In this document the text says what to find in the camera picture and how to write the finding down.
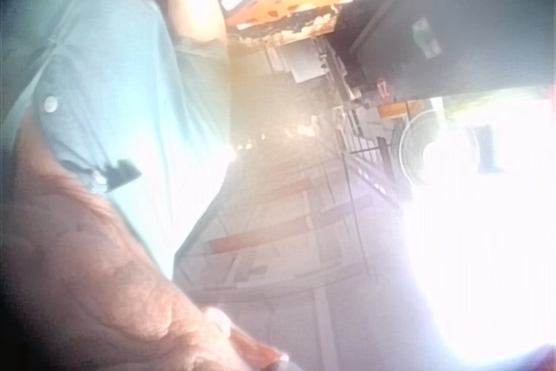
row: sticker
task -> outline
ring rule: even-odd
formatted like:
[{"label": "sticker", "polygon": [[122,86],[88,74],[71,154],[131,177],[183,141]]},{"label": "sticker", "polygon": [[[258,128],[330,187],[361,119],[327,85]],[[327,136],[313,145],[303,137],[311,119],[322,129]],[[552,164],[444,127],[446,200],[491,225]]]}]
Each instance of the sticker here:
[{"label": "sticker", "polygon": [[427,60],[438,56],[442,50],[434,37],[433,30],[426,18],[422,18],[413,24],[414,41],[425,54]]}]

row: shirt sleeve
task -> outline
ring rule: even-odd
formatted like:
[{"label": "shirt sleeve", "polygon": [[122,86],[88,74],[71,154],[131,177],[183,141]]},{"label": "shirt sleeve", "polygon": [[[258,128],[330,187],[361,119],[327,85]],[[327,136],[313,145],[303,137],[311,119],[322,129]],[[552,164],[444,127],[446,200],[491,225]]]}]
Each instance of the shirt sleeve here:
[{"label": "shirt sleeve", "polygon": [[229,55],[223,41],[175,42],[175,54],[189,109],[208,131],[228,142],[230,125]]}]

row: metal rod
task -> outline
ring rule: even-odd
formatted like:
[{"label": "metal rod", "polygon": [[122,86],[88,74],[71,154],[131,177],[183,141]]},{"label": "metal rod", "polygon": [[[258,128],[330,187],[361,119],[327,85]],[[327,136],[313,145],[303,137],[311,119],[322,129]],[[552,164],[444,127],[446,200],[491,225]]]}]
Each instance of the metal rod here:
[{"label": "metal rod", "polygon": [[362,152],[368,152],[368,151],[376,151],[377,149],[380,149],[379,147],[373,147],[373,148],[366,148],[366,149],[360,149],[359,151],[352,151],[349,154],[353,155],[353,154],[360,154]]},{"label": "metal rod", "polygon": [[374,277],[373,273],[371,272],[371,268],[368,265],[367,255],[365,254],[365,248],[363,247],[363,239],[361,238],[361,230],[359,229],[359,220],[357,219],[357,210],[355,209],[354,203],[354,194],[351,190],[351,182],[349,181],[349,172],[348,172],[348,164],[346,163],[346,155],[341,155],[341,160],[344,165],[344,173],[346,175],[347,181],[347,190],[349,191],[349,204],[351,205],[351,209],[354,212],[354,220],[355,220],[355,230],[357,231],[357,240],[359,241],[359,248],[361,249],[361,256],[363,257],[363,263],[365,264],[365,270],[367,271],[368,278],[371,279]]}]

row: bright light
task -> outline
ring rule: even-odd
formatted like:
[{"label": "bright light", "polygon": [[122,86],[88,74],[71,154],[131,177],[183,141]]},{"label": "bright light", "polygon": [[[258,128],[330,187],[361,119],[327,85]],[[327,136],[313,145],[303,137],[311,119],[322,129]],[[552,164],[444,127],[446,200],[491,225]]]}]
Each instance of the bright light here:
[{"label": "bright light", "polygon": [[415,278],[464,360],[500,361],[556,342],[549,178],[543,170],[435,183],[416,189],[404,210]]},{"label": "bright light", "polygon": [[234,162],[237,159],[237,153],[235,152],[234,148],[231,145],[228,147],[227,154],[228,154],[228,160],[230,162]]},{"label": "bright light", "polygon": [[459,128],[442,129],[423,149],[423,177],[427,183],[451,182],[455,176],[471,176],[479,164],[476,142]]},{"label": "bright light", "polygon": [[297,125],[297,133],[301,136],[314,136],[314,128],[299,124]]}]

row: orange object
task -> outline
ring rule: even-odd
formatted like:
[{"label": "orange object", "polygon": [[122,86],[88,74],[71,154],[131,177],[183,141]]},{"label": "orange object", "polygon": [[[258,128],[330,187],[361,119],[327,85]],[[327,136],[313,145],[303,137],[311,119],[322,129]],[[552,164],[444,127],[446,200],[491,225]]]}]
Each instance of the orange object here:
[{"label": "orange object", "polygon": [[228,26],[262,24],[290,17],[295,12],[311,10],[351,0],[245,0],[226,18]]},{"label": "orange object", "polygon": [[[407,107],[411,116],[418,115],[425,110],[425,104],[422,100],[408,102]],[[405,103],[392,103],[379,107],[379,115],[382,119],[394,119],[407,115],[407,107]]]}]

